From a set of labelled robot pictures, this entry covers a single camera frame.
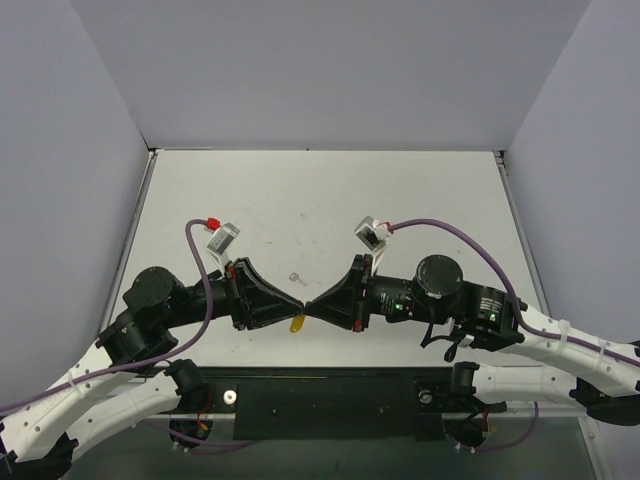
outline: yellow key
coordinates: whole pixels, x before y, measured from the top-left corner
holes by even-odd
[[[291,326],[289,327],[289,331],[291,333],[297,333],[302,330],[302,326],[304,325],[304,315],[296,315],[291,320]]]

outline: white tabletop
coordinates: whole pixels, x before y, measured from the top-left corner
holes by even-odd
[[[490,152],[304,152],[160,151],[140,223],[120,286],[112,320],[135,276],[161,265],[183,283],[198,280],[184,237],[192,218],[217,217],[242,233],[231,258],[248,256],[269,283],[304,301],[315,298],[366,253],[355,225],[366,215],[392,223],[436,218],[482,244],[502,265],[518,295],[538,307],[514,219]],[[204,247],[211,234],[194,228]],[[214,264],[207,253],[208,269]],[[483,260],[450,234],[430,227],[398,232],[380,267],[381,275],[411,278],[425,256],[456,259],[465,278],[501,288]],[[292,283],[298,273],[308,286]],[[285,321],[261,330],[236,331],[230,318],[212,322],[205,336],[183,354],[200,366],[437,366],[447,343],[423,350],[426,325],[387,324],[372,316],[355,334],[307,318],[289,332]],[[173,330],[184,343],[199,325]],[[435,333],[446,333],[436,327]],[[458,350],[456,361],[529,365],[522,357]]]

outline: key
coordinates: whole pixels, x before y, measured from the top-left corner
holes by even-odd
[[[300,278],[300,275],[298,275],[296,272],[293,272],[291,275],[289,275],[289,280],[291,280],[292,282],[298,282],[300,285],[302,285],[303,287],[307,286],[307,282],[305,282],[304,280],[302,280]]]

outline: purple cable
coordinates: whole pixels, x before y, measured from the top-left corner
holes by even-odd
[[[149,425],[150,427],[153,428],[157,428],[159,430],[163,430],[167,433],[170,433],[171,435],[177,437],[177,438],[181,438],[182,440],[186,440],[187,442],[191,442],[191,443],[196,443],[198,445],[205,445],[207,447],[226,447],[226,450],[193,450],[190,449],[189,453],[198,453],[198,455],[216,455],[219,453],[228,453],[228,452],[235,452],[236,450],[240,450],[241,448],[245,448],[248,447],[250,445],[253,445],[255,442],[253,441],[246,441],[246,442],[237,442],[237,443],[231,443],[231,442],[226,442],[226,443],[215,443],[215,442],[207,442],[205,440],[200,440],[197,438],[193,438],[190,437],[188,435],[185,435],[183,433],[178,432],[177,430],[174,430],[173,428],[169,428],[165,425],[162,425],[160,423],[156,423],[156,422],[152,422],[151,420],[142,420],[141,423],[144,423],[145,425]]]
[[[391,225],[389,227],[389,231],[391,233],[394,233],[396,230],[401,230],[403,228],[407,228],[407,227],[413,227],[415,225],[430,225],[433,227],[438,227],[441,228],[443,230],[446,230],[447,232],[455,235],[456,237],[458,237],[460,240],[462,240],[463,242],[465,242],[467,245],[469,245],[471,248],[473,248],[478,255],[480,255],[485,262],[487,262],[489,264],[489,266],[493,269],[493,271],[496,273],[496,275],[498,276],[498,278],[500,278],[500,281],[502,282],[502,284],[504,285],[504,288],[507,291],[507,294],[509,295],[509,299],[511,300],[511,303],[515,306],[515,305],[519,305],[519,301],[518,301],[518,295],[516,295],[516,291],[513,288],[513,285],[511,284],[511,282],[509,281],[509,278],[507,277],[507,274],[504,272],[504,270],[502,270],[502,268],[500,267],[500,265],[498,264],[498,262],[491,256],[489,255],[489,253],[482,248],[482,246],[480,246],[480,244],[478,242],[476,242],[473,238],[471,238],[469,235],[467,235],[466,233],[464,233],[461,230],[458,230],[456,227],[449,225],[448,223],[442,222],[440,220],[434,220],[434,219],[430,219],[430,218],[420,218],[420,219],[415,219],[415,220],[407,220],[406,222],[400,222],[400,223],[396,223],[395,225]],[[540,337],[543,338],[550,338],[553,340],[560,340],[562,339],[562,336],[558,333],[551,333],[551,332],[543,332],[542,330],[537,330],[535,328],[533,328],[532,326],[528,325],[525,321],[524,318],[522,317],[522,312],[520,311],[519,308],[514,308],[514,317],[516,319],[516,322],[518,322],[518,324],[527,332],[532,333],[534,335],[538,335]],[[567,341],[570,343],[575,343],[576,345],[580,345],[582,347],[585,347],[589,350],[592,350],[594,352],[600,353],[600,346],[599,345],[594,345],[593,343],[590,343],[586,340],[583,340],[581,338],[576,338],[576,337],[572,337],[572,336],[567,336]],[[618,352],[612,352],[611,350],[607,350],[606,348],[604,349],[604,354],[608,357],[612,357],[615,358],[617,360],[620,360],[622,362],[628,363],[630,365],[633,365],[635,367],[639,367],[640,368],[640,361],[635,360],[633,358],[629,358],[625,355],[622,355]]]
[[[489,452],[499,452],[500,450],[506,450],[508,448],[517,447],[518,445],[524,443],[531,435],[534,434],[536,429],[538,428],[538,424],[540,423],[540,407],[538,407],[538,402],[533,402],[533,422],[529,426],[529,429],[522,434],[521,437],[516,438],[512,442],[503,443],[502,445],[493,445],[489,447],[478,447],[476,449],[472,449],[466,445],[462,445],[455,438],[453,438],[450,434],[447,434],[451,440],[456,443],[460,443],[460,448],[464,450],[473,450],[475,453],[489,453]]]
[[[204,286],[204,294],[207,302],[207,309],[204,316],[204,321],[202,322],[202,326],[200,327],[198,332],[187,343],[176,348],[175,350],[171,350],[168,353],[165,353],[163,355],[158,355],[157,357],[149,358],[147,360],[141,360],[139,362],[127,363],[124,365],[118,365],[117,367],[110,367],[110,368],[104,368],[102,370],[96,370],[95,372],[89,373],[87,375],[82,375],[80,377],[74,378],[73,379],[74,383],[82,383],[87,380],[91,380],[92,378],[106,375],[108,373],[118,373],[118,372],[123,372],[123,371],[134,369],[134,368],[147,367],[150,365],[154,365],[158,362],[167,360],[169,358],[172,358],[172,357],[175,357],[176,355],[181,354],[188,348],[192,347],[198,340],[202,338],[202,336],[204,335],[204,332],[209,327],[209,323],[211,322],[211,316],[213,313],[213,293],[211,292],[211,285],[209,284],[209,281],[207,278],[207,271],[204,267],[204,264],[202,263],[202,258],[200,258],[200,254],[198,253],[198,247],[196,247],[196,243],[193,240],[193,235],[191,233],[191,227],[193,227],[194,225],[206,226],[207,222],[205,220],[199,220],[199,219],[189,220],[184,227],[185,235],[187,237],[187,243],[189,244],[189,249],[193,254],[193,259],[195,260],[196,265],[198,267],[198,271],[200,272],[200,276],[202,277],[202,284]],[[24,407],[25,405],[36,402],[50,395],[54,395],[70,387],[71,387],[70,384],[63,383],[62,385],[58,385],[57,387],[53,387],[42,393],[38,393],[32,397],[29,397],[26,400],[10,403],[8,405],[2,405],[0,406],[0,413]]]

